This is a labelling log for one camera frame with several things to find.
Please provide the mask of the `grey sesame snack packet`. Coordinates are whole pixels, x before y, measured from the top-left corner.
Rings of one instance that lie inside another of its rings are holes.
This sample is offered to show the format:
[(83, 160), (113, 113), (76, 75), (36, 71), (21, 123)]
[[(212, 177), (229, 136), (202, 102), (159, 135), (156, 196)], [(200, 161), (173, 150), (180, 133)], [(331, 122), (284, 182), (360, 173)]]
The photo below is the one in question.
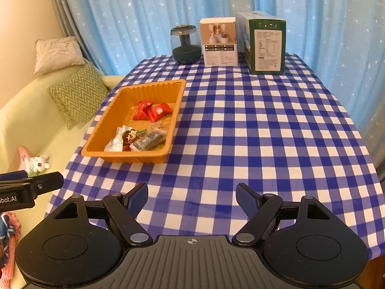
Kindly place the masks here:
[(166, 137), (167, 132), (165, 130), (155, 128), (130, 144), (130, 149), (132, 151), (149, 151), (162, 143)]

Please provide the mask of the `pink knitted cloth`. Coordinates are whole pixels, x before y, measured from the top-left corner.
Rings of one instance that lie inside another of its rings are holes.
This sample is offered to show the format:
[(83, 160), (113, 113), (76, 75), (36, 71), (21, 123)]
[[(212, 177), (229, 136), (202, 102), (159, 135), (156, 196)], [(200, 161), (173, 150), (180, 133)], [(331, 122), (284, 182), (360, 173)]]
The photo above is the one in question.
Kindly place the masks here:
[(14, 212), (1, 214), (1, 288), (10, 288), (14, 276), (16, 246), (21, 236), (21, 224)]

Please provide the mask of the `white product box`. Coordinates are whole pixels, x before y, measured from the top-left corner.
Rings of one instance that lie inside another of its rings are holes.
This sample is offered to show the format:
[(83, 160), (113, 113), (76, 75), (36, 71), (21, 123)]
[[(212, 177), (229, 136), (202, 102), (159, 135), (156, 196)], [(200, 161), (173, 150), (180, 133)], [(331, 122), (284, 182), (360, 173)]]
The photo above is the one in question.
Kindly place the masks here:
[(205, 66), (238, 66), (235, 17), (203, 18), (199, 29)]

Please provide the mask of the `white plush toy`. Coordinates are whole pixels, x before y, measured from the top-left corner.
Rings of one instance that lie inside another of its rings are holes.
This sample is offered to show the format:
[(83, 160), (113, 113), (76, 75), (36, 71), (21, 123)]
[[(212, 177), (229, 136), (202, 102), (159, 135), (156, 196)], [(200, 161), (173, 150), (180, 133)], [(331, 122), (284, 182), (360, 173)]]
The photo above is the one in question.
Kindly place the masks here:
[(48, 155), (37, 155), (35, 157), (25, 158), (26, 172), (28, 174), (38, 174), (44, 170), (50, 169), (51, 164), (48, 162)]

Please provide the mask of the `white snack wrapper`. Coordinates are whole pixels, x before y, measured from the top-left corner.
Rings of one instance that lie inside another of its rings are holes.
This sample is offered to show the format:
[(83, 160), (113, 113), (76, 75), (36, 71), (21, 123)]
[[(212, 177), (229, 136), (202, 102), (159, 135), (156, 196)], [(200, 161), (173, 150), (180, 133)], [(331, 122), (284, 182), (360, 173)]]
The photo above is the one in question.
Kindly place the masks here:
[(104, 147), (106, 152), (122, 152), (123, 151), (123, 133), (129, 131), (131, 127), (122, 126), (117, 127), (115, 131), (115, 136), (107, 143)]

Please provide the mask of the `orange plastic tray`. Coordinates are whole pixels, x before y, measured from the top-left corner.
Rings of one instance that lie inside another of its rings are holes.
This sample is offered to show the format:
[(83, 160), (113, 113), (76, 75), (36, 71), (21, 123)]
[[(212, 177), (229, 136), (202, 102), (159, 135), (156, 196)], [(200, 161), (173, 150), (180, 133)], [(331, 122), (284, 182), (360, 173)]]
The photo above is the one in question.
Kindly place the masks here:
[[(82, 156), (101, 158), (110, 163), (164, 163), (172, 148), (173, 133), (185, 86), (185, 80), (169, 80), (120, 88), (101, 118), (97, 120), (95, 128), (81, 150)], [(139, 152), (105, 151), (108, 142), (116, 136), (118, 127), (125, 125), (138, 131), (144, 129), (151, 131), (153, 123), (150, 120), (133, 119), (139, 103), (145, 100), (151, 100), (155, 105), (164, 102), (173, 111), (158, 121), (167, 131), (163, 148)]]

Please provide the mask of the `green carton box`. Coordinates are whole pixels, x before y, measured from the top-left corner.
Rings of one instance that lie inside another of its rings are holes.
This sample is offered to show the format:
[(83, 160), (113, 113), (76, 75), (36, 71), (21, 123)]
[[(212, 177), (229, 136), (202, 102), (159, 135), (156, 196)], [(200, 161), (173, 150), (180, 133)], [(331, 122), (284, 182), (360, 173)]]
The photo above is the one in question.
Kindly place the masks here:
[(287, 22), (262, 11), (236, 15), (240, 52), (251, 74), (283, 74)]

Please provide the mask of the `pink starfish plush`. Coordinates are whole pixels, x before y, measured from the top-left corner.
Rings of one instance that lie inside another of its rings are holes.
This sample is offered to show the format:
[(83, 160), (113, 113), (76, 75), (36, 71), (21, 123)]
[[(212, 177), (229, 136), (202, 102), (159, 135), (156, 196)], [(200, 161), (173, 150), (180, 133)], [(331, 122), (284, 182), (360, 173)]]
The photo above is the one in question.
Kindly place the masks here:
[(19, 147), (18, 152), (20, 160), (19, 170), (27, 171), (26, 162), (30, 160), (31, 156), (28, 154), (27, 150), (24, 147)]

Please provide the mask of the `dark glass humidifier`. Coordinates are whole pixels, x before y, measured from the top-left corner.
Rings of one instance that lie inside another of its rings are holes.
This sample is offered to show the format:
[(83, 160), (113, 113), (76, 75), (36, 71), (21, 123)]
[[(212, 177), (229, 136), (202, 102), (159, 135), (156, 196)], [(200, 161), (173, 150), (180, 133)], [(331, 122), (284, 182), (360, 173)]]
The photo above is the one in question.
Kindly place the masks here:
[(194, 64), (202, 56), (202, 47), (196, 26), (182, 24), (170, 30), (173, 58), (181, 65)]

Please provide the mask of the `light blue star curtain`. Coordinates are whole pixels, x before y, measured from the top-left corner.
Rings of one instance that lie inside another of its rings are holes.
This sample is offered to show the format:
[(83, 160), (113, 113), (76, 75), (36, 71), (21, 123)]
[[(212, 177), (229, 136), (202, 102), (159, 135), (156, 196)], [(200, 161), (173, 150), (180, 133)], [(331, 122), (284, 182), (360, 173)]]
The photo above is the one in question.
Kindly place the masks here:
[(88, 0), (108, 74), (169, 54), (170, 30), (203, 18), (264, 11), (287, 22), (287, 51), (338, 98), (374, 160), (384, 157), (384, 0)]

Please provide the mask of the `white embroidered pillow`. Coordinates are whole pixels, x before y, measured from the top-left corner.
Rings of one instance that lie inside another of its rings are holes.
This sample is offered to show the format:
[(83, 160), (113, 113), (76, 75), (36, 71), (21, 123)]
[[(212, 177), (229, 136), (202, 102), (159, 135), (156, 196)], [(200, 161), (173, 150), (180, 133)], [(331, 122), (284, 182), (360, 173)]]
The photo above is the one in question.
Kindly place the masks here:
[(35, 42), (35, 50), (34, 75), (47, 74), (70, 66), (85, 64), (76, 37), (38, 39)]

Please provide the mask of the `red foil snack packet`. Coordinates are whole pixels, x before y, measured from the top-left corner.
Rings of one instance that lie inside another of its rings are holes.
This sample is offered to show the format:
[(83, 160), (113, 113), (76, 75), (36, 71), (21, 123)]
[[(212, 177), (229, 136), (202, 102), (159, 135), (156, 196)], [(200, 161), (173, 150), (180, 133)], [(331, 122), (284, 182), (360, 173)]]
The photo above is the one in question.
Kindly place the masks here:
[(160, 103), (159, 105), (153, 105), (149, 110), (149, 120), (154, 123), (166, 115), (172, 114), (173, 110), (167, 103)]

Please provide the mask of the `green zigzag pillow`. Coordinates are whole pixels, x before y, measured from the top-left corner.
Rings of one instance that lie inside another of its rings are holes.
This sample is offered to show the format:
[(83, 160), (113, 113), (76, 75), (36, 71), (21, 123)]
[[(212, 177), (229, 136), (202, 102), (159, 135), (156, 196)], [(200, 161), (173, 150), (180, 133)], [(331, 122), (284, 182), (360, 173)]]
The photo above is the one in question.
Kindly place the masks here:
[(48, 88), (67, 129), (83, 127), (98, 112), (109, 93), (101, 73), (91, 63)]

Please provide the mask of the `small red white candy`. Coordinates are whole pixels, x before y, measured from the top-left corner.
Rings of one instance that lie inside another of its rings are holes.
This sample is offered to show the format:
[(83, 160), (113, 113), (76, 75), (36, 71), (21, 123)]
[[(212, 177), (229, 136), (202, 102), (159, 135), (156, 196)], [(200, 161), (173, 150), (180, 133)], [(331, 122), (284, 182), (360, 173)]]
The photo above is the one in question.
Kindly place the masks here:
[(146, 129), (141, 131), (137, 131), (135, 129), (128, 129), (122, 134), (123, 145), (132, 144), (135, 140), (137, 140), (139, 137), (142, 137), (146, 133)]

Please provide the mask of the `grey curtain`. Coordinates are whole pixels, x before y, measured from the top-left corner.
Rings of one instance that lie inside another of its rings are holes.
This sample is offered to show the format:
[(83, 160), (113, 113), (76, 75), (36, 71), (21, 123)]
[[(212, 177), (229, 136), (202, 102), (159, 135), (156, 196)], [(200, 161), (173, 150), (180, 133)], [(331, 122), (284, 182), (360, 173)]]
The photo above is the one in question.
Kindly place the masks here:
[(105, 56), (101, 34), (88, 0), (51, 0), (64, 36), (76, 37), (83, 56), (104, 74), (109, 59)]

